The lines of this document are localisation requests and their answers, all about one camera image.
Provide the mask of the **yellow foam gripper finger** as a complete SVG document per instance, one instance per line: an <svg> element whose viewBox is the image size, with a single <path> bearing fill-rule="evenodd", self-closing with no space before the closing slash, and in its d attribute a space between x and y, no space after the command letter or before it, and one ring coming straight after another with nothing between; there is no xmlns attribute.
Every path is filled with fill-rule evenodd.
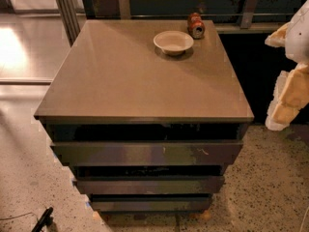
<svg viewBox="0 0 309 232"><path fill-rule="evenodd" d="M299 111L309 103L309 66L298 63L290 72L277 77L273 100L267 110L266 126L271 131L288 127Z"/></svg>
<svg viewBox="0 0 309 232"><path fill-rule="evenodd" d="M271 35L268 35L265 39L265 44L271 47L286 47L288 45L289 29L290 23L287 22Z"/></svg>

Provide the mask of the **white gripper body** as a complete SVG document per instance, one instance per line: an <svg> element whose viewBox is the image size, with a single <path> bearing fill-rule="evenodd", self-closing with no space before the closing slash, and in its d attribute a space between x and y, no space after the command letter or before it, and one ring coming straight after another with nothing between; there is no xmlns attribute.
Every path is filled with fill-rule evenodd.
<svg viewBox="0 0 309 232"><path fill-rule="evenodd" d="M285 53L288 59L297 63L309 61L309 0L302 5L289 22Z"/></svg>

